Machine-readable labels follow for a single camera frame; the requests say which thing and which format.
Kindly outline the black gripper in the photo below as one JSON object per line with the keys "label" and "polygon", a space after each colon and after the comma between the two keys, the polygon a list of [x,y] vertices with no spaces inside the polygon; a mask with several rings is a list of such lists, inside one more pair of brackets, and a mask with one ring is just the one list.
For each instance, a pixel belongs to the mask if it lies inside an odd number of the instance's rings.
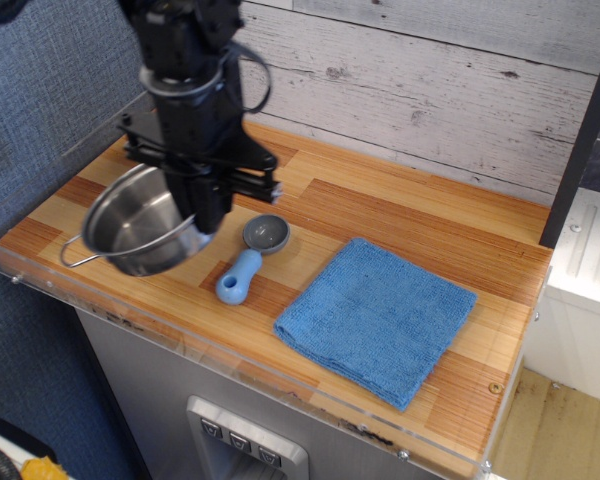
{"label": "black gripper", "polygon": [[274,203],[275,156],[243,129],[240,80],[218,75],[207,83],[140,76],[155,110],[127,116],[128,156],[167,172],[167,187],[183,219],[215,234],[231,210],[232,193]]}

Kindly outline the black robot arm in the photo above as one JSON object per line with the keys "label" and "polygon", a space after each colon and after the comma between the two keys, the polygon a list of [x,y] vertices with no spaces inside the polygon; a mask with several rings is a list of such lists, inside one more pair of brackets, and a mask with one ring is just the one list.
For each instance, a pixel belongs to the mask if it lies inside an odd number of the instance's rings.
{"label": "black robot arm", "polygon": [[269,100],[243,103],[239,61],[263,59],[234,41],[237,1],[122,1],[142,56],[139,79],[153,111],[124,116],[126,151],[161,169],[180,215],[214,234],[241,194],[273,203],[278,161],[243,128]]}

